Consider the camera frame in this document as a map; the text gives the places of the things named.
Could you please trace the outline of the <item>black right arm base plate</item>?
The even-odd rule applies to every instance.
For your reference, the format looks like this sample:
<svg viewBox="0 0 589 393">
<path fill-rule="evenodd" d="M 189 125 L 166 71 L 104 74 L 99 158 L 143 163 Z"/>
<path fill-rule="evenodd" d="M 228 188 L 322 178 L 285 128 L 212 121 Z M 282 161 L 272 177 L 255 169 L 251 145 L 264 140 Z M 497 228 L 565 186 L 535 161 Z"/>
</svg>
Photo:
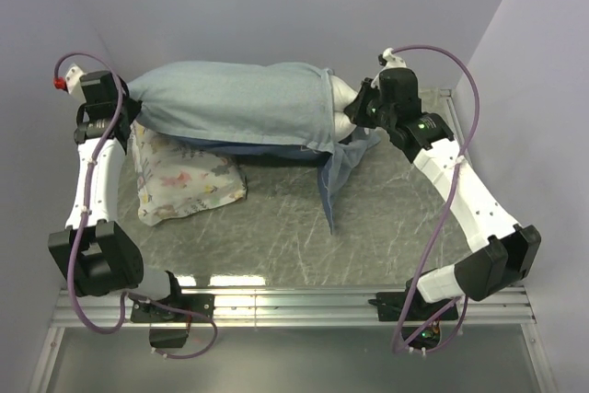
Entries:
<svg viewBox="0 0 589 393">
<path fill-rule="evenodd" d="M 380 322 L 397 322 L 399 321 L 405 300 L 405 292 L 378 292 L 374 298 L 368 300 L 368 304 L 376 308 Z M 416 293 L 411 301 L 406 320 L 424 321 L 432 317 L 434 313 L 442 309 L 449 302 L 450 299 L 443 299 L 433 304 L 427 304 L 421 295 Z"/>
</svg>

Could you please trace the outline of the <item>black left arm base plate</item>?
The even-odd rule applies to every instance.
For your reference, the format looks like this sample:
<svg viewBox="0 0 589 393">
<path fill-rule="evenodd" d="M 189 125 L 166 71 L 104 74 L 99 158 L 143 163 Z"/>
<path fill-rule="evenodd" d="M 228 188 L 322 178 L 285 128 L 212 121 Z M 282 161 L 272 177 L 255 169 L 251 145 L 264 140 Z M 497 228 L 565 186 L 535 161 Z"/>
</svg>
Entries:
<svg viewBox="0 0 589 393">
<path fill-rule="evenodd" d="M 212 294 L 180 294 L 175 298 L 160 301 L 134 300 L 132 323 L 159 324 L 210 322 L 214 315 Z"/>
</svg>

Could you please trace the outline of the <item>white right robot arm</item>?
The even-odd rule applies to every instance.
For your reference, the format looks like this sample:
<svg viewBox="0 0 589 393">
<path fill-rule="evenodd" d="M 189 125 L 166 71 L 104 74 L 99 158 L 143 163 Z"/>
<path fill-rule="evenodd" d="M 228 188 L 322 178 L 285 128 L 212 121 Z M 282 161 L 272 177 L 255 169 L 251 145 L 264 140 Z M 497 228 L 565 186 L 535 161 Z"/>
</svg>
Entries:
<svg viewBox="0 0 589 393">
<path fill-rule="evenodd" d="M 363 128 L 381 128 L 450 205 L 470 253 L 463 260 L 426 272 L 405 297 L 411 316 L 428 318 L 438 302 L 467 296 L 481 301 L 524 280 L 541 235 L 522 226 L 492 196 L 466 158 L 445 120 L 422 110 L 416 75 L 388 68 L 366 78 L 345 114 Z"/>
</svg>

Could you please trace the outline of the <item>blue pillowcase with gold print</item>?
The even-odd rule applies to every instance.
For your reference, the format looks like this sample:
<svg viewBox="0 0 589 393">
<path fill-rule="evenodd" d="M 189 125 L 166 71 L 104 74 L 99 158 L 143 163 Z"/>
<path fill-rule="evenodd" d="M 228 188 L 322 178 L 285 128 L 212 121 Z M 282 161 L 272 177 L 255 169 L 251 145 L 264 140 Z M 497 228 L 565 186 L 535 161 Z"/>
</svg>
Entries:
<svg viewBox="0 0 589 393">
<path fill-rule="evenodd" d="M 144 127 L 230 156 L 275 156 L 318 164 L 318 190 L 330 226 L 341 188 L 379 143 L 358 127 L 335 142 L 328 68 L 175 62 L 132 80 Z"/>
</svg>

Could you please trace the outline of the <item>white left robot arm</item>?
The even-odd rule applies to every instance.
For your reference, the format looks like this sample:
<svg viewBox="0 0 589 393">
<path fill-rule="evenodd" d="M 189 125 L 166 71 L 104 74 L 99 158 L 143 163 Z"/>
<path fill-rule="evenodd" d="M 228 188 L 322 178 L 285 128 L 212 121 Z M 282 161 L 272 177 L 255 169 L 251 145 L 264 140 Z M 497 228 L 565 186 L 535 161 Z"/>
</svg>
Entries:
<svg viewBox="0 0 589 393">
<path fill-rule="evenodd" d="M 133 300 L 153 300 L 163 320 L 177 320 L 186 306 L 177 278 L 146 267 L 117 221 L 119 178 L 140 103 L 106 70 L 85 73 L 73 64 L 56 85 L 81 102 L 74 134 L 75 200 L 64 230 L 48 240 L 68 291 L 77 297 L 126 292 Z"/>
</svg>

